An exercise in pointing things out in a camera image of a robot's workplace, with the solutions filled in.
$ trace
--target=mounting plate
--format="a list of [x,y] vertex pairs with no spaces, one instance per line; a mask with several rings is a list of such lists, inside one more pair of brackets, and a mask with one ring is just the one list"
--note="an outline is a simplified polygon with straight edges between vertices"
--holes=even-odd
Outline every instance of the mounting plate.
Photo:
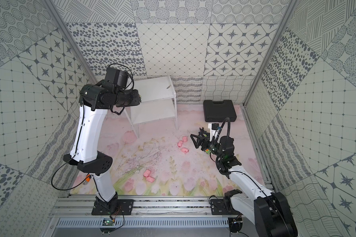
[[[120,207],[120,210],[123,212],[123,215],[130,215],[132,213],[133,209],[133,199],[118,199],[117,204],[118,207]],[[105,215],[110,215],[111,213],[108,213],[108,211],[103,208],[102,206],[94,206],[92,209],[91,215],[93,216],[105,216]]]
[[212,215],[240,215],[238,211],[227,211],[224,206],[223,199],[210,199]]

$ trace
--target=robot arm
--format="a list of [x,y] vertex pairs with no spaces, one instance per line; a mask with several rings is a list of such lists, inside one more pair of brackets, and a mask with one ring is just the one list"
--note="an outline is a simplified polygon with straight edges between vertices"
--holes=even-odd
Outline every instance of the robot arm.
[[[225,122],[228,121],[227,136],[218,138]],[[293,216],[285,196],[274,193],[251,177],[234,156],[233,139],[229,137],[230,120],[226,118],[218,123],[208,124],[209,132],[203,128],[199,135],[191,134],[195,148],[216,155],[216,168],[219,173],[236,183],[242,191],[232,190],[224,194],[225,209],[231,213],[238,211],[256,226],[260,237],[295,237],[298,236]]]
[[[94,208],[103,207],[109,214],[117,208],[117,193],[109,173],[112,158],[98,151],[98,141],[108,110],[119,115],[125,107],[139,105],[141,102],[133,86],[126,90],[129,77],[133,82],[133,77],[127,72],[108,67],[104,80],[96,85],[87,84],[81,89],[77,135],[70,154],[63,157],[65,162],[93,176],[98,190]],[[114,112],[114,106],[123,109],[120,113]]]

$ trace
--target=pink floor mat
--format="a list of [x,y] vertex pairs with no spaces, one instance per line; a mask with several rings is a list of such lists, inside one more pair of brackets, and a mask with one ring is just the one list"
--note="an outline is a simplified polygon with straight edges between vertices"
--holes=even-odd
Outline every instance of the pink floor mat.
[[[199,127],[208,131],[202,105],[178,105],[176,130],[172,119],[142,124],[140,138],[136,138],[125,114],[109,113],[103,123],[98,150],[113,158],[111,179],[119,195],[153,196],[210,196],[239,188],[221,175],[209,155],[195,149],[190,134],[197,135]],[[231,123],[230,136],[234,139],[235,155],[248,173],[263,183],[251,139],[240,106],[235,106],[237,120]],[[181,148],[177,143],[188,136]],[[188,153],[181,151],[187,148]],[[143,176],[150,170],[154,182]],[[80,172],[74,185],[86,177]],[[71,190],[72,194],[95,194],[91,179],[86,185]]]

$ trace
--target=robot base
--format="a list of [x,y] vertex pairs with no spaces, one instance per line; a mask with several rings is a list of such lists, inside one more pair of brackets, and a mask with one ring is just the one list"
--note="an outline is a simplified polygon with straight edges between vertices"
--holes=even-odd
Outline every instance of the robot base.
[[133,199],[117,199],[117,193],[109,202],[104,202],[96,197],[91,215],[111,215],[114,214],[118,209],[122,212],[122,215],[130,215],[133,209],[133,202]]

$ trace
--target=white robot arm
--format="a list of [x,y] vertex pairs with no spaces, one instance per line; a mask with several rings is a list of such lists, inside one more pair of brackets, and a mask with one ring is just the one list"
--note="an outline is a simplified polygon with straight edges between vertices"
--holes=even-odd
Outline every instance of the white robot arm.
[[[228,122],[227,135],[219,135],[224,124]],[[285,196],[267,189],[251,175],[234,156],[233,139],[229,137],[230,119],[226,118],[223,124],[208,124],[209,132],[201,128],[198,135],[191,134],[195,148],[208,154],[216,155],[216,168],[219,173],[227,176],[236,183],[240,190],[232,190],[224,194],[223,202],[228,213],[235,211],[243,214],[256,226],[260,237],[296,237],[296,229],[289,204]]]

